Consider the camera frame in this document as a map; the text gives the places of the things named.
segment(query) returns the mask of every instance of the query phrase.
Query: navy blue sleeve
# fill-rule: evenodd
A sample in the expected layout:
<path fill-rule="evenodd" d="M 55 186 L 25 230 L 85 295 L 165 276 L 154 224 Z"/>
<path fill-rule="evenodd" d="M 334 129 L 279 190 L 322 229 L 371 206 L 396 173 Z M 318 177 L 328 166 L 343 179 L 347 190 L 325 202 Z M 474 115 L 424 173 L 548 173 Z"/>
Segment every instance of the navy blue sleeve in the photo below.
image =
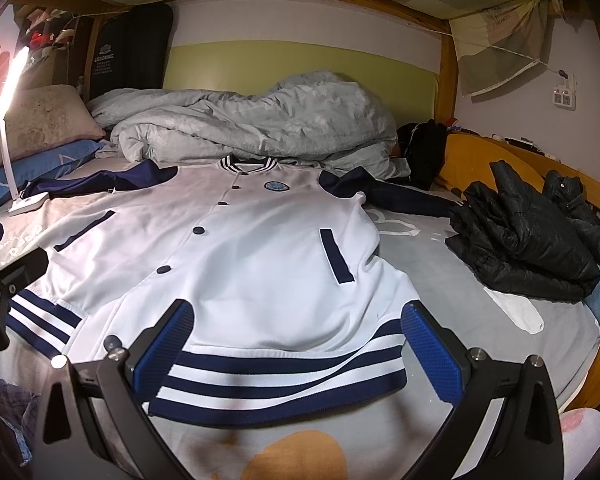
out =
<path fill-rule="evenodd" d="M 27 184 L 22 192 L 22 197 L 26 198 L 44 192 L 48 192 L 51 198 L 67 198 L 109 189 L 132 191 L 162 184 L 172 179 L 177 173 L 177 166 L 161 170 L 154 161 L 147 159 L 126 171 L 101 170 L 73 180 L 38 177 Z"/>
<path fill-rule="evenodd" d="M 318 183 L 339 198 L 350 198 L 362 191 L 368 203 L 396 213 L 448 218 L 449 208 L 455 205 L 441 196 L 376 180 L 361 166 L 343 176 L 323 171 Z"/>

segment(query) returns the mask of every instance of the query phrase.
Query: power outlet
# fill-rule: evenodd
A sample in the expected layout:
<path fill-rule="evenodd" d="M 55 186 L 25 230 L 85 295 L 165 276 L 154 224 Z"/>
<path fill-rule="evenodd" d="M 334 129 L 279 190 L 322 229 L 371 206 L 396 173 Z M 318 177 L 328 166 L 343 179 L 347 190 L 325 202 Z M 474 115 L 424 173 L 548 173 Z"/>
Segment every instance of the power outlet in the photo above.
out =
<path fill-rule="evenodd" d="M 558 108 L 565 110 L 575 110 L 576 108 L 576 77 L 575 74 L 569 74 L 569 78 L 561 77 L 556 86 L 552 101 Z"/>
<path fill-rule="evenodd" d="M 576 95 L 575 92 L 564 86 L 554 87 L 554 105 L 566 110 L 575 110 Z"/>

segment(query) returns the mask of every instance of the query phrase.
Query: blue grip pad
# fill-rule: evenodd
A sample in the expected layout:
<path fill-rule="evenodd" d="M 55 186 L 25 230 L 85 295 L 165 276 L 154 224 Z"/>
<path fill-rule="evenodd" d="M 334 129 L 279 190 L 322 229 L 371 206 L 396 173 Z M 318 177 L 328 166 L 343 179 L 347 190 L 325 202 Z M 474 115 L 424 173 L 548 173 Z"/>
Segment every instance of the blue grip pad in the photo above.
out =
<path fill-rule="evenodd" d="M 183 301 L 134 367 L 132 387 L 139 402 L 153 399 L 193 330 L 193 307 Z"/>
<path fill-rule="evenodd" d="M 456 360 L 411 303 L 402 308 L 400 325 L 440 400 L 456 406 L 464 393 Z"/>

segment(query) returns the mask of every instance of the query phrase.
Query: striped cuff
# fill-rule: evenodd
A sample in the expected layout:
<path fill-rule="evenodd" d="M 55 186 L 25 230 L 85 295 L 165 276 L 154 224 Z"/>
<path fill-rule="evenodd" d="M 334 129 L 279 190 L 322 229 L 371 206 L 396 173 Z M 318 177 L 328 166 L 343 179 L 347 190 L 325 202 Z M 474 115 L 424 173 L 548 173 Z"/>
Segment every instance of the striped cuff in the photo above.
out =
<path fill-rule="evenodd" d="M 82 320 L 27 289 L 11 298 L 10 306 L 7 326 L 49 359 L 62 353 Z"/>

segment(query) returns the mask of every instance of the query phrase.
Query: navy pocket trim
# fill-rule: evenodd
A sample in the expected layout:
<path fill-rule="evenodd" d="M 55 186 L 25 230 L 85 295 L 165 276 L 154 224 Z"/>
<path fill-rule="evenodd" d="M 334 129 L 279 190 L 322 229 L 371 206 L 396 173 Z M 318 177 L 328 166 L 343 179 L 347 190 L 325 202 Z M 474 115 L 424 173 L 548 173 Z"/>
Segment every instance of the navy pocket trim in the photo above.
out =
<path fill-rule="evenodd" d="M 72 243 L 74 243 L 78 238 L 80 238 L 83 234 L 85 234 L 89 229 L 93 229 L 96 225 L 103 223 L 107 218 L 111 218 L 114 215 L 115 211 L 107 211 L 103 216 L 91 222 L 87 227 L 85 227 L 79 233 L 75 235 L 69 236 L 63 244 L 54 245 L 54 249 L 58 252 L 62 251 L 62 249 L 66 249 Z"/>
<path fill-rule="evenodd" d="M 333 238 L 331 229 L 320 229 L 320 238 L 322 239 L 324 252 L 327 253 L 331 269 L 333 270 L 338 283 L 355 282 L 356 280 L 353 279 L 353 274 L 349 271 L 349 267 L 347 267 L 347 263 L 342 257 L 340 248 Z"/>

